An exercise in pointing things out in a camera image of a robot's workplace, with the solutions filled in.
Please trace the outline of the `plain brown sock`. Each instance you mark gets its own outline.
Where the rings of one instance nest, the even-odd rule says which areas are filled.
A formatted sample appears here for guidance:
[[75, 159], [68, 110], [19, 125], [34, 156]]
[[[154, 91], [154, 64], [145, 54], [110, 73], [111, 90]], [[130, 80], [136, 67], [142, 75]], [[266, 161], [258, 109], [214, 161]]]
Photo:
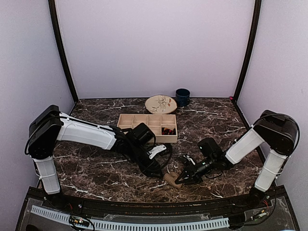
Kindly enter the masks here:
[[179, 177], [176, 172], [166, 173], [163, 177], [163, 180], [167, 182], [169, 185], [173, 186], [174, 188], [181, 189], [183, 184], [176, 184], [175, 180]]

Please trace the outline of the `argyle black red orange sock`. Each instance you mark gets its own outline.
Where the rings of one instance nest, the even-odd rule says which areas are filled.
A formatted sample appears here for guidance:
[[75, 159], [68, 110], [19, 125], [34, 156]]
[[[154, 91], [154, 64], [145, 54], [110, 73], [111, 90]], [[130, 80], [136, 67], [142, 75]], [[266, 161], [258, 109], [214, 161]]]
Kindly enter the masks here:
[[162, 131], [161, 131], [162, 135], [176, 135], [176, 129], [170, 129], [170, 128], [166, 128], [166, 127], [162, 127]]

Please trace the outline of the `wooden compartment tray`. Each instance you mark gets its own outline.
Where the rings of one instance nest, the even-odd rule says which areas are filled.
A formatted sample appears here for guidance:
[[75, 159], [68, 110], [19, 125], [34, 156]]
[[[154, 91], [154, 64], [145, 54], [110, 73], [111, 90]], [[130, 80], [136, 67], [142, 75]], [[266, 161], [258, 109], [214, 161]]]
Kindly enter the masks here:
[[[121, 129], [135, 128], [138, 124], [145, 123], [155, 134], [157, 143], [176, 143], [178, 129], [176, 116], [154, 114], [120, 114], [117, 126]], [[176, 135], [162, 135], [162, 127], [176, 129]]]

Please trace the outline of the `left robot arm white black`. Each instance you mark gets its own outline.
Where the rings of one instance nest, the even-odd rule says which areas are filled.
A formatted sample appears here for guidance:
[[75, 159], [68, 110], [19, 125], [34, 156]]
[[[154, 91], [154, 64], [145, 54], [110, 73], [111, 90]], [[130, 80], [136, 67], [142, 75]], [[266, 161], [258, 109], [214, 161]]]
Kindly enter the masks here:
[[71, 141], [119, 153], [136, 163], [145, 176], [162, 178], [162, 167], [145, 148], [154, 138], [155, 134], [144, 123], [125, 129], [102, 126], [71, 117], [57, 105], [50, 105], [30, 124], [25, 154], [33, 159], [45, 193], [50, 195], [49, 202], [63, 210], [68, 206], [68, 199], [60, 193], [53, 159], [57, 143]]

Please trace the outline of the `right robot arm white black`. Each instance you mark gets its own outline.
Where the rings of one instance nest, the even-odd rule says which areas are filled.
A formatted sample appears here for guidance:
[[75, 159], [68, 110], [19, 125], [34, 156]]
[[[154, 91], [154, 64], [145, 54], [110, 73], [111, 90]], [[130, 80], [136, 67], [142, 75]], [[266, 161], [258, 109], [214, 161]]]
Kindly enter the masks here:
[[188, 155], [188, 165], [184, 168], [176, 184], [197, 184], [211, 170], [226, 171], [240, 163], [252, 151], [266, 145], [269, 153], [252, 187], [245, 204], [250, 209], [257, 208], [264, 201], [264, 194], [281, 174], [283, 166], [293, 154], [300, 139], [299, 124], [289, 115], [265, 110], [234, 143], [225, 151], [214, 138], [204, 138], [198, 148], [204, 160], [195, 163]]

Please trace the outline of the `cream floral ceramic plate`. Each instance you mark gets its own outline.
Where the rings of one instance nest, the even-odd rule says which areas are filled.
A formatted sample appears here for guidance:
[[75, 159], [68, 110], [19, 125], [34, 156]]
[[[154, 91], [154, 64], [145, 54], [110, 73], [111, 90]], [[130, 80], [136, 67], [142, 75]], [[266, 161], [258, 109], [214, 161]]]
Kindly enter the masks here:
[[177, 109], [176, 101], [166, 95], [155, 95], [145, 102], [146, 109], [154, 115], [166, 115]]

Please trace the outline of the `dark blue mug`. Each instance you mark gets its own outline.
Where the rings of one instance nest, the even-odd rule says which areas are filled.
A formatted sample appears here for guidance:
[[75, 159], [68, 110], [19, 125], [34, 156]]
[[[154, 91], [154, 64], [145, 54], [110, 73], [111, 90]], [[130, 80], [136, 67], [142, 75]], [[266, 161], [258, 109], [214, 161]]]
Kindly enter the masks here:
[[176, 103], [178, 107], [185, 107], [190, 103], [190, 91], [188, 89], [176, 90]]

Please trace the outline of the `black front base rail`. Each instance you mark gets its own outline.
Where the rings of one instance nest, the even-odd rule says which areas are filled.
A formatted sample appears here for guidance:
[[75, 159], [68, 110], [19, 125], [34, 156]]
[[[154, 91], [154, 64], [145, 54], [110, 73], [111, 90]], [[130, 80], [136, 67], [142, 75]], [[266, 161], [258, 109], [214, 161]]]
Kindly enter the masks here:
[[262, 202], [248, 202], [249, 195], [235, 197], [175, 203], [136, 203], [115, 202], [88, 199], [58, 193], [44, 195], [50, 205], [64, 208], [66, 205], [78, 215], [103, 216], [104, 214], [116, 215], [187, 215], [209, 212], [214, 215], [238, 214], [249, 209], [260, 208]]

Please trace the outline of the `right black frame post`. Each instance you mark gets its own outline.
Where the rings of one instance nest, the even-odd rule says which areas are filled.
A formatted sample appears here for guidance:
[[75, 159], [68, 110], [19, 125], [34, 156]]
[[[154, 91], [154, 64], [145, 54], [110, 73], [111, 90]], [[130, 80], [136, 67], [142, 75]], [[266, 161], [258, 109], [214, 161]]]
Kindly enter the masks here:
[[252, 22], [251, 22], [251, 28], [250, 28], [250, 33], [248, 37], [248, 42], [247, 42], [247, 47], [244, 55], [244, 60], [242, 64], [242, 68], [240, 71], [239, 79], [235, 88], [235, 92], [233, 95], [233, 103], [237, 104], [243, 85], [245, 81], [245, 77], [248, 71], [255, 39], [256, 39], [256, 34], [257, 34], [257, 28], [258, 28], [258, 22], [259, 22], [259, 17], [260, 17], [260, 12], [261, 12], [261, 5], [262, 5], [262, 0], [255, 0], [254, 4], [254, 10], [253, 10], [253, 16], [252, 16]]

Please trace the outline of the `black frame post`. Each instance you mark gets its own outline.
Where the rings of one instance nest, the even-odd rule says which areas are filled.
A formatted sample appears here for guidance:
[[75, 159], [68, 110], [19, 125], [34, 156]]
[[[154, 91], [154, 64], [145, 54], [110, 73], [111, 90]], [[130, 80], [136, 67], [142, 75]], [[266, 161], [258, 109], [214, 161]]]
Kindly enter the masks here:
[[71, 75], [71, 72], [70, 72], [70, 69], [69, 69], [67, 57], [66, 57], [65, 50], [64, 50], [64, 44], [63, 44], [63, 40], [62, 40], [62, 35], [61, 35], [61, 31], [60, 31], [60, 24], [59, 24], [57, 10], [56, 10], [56, 1], [55, 0], [48, 0], [48, 4], [49, 4], [49, 11], [50, 11], [52, 28], [53, 28], [53, 32], [54, 32], [54, 37], [55, 37], [60, 61], [61, 61], [62, 68], [63, 68], [63, 71], [64, 71], [64, 76], [65, 76], [66, 82], [68, 84], [69, 91], [70, 91], [70, 94], [72, 96], [73, 102], [74, 102], [74, 104], [76, 104], [79, 101], [79, 98], [78, 98], [78, 95], [77, 95], [75, 85], [73, 83], [73, 78], [72, 78], [72, 75]]
[[261, 12], [261, 5], [262, 5], [262, 0], [255, 0], [254, 4], [254, 10], [253, 10], [253, 16], [252, 16], [252, 22], [251, 22], [251, 28], [250, 28], [250, 33], [248, 37], [248, 42], [247, 42], [247, 47], [244, 55], [244, 60], [242, 64], [242, 68], [240, 71], [239, 79], [235, 88], [235, 92], [233, 95], [233, 103], [237, 104], [243, 85], [245, 81], [245, 77], [248, 71], [255, 39], [256, 39], [256, 34], [257, 34], [257, 28], [258, 28], [258, 22], [259, 22], [259, 17], [260, 17], [260, 12]]

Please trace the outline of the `left black frame post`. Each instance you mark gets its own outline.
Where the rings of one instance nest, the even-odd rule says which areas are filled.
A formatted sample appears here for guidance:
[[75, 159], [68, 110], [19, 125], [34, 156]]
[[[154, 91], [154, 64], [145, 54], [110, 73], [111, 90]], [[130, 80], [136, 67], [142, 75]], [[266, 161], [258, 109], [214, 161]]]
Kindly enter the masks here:
[[78, 95], [77, 95], [75, 85], [73, 83], [73, 78], [72, 78], [72, 75], [71, 75], [71, 72], [70, 72], [70, 69], [69, 69], [67, 57], [66, 57], [65, 50], [64, 50], [64, 44], [63, 44], [63, 40], [62, 40], [62, 35], [61, 35], [61, 31], [60, 31], [60, 24], [59, 24], [57, 10], [56, 10], [56, 1], [55, 0], [48, 0], [48, 4], [49, 4], [49, 11], [50, 11], [52, 28], [53, 28], [53, 32], [54, 32], [54, 37], [55, 37], [60, 61], [61, 61], [62, 68], [63, 68], [63, 71], [64, 71], [64, 76], [65, 76], [66, 82], [68, 84], [69, 91], [70, 91], [70, 94], [72, 96], [73, 102], [74, 102], [74, 104], [76, 104], [79, 101], [79, 98], [78, 98]]

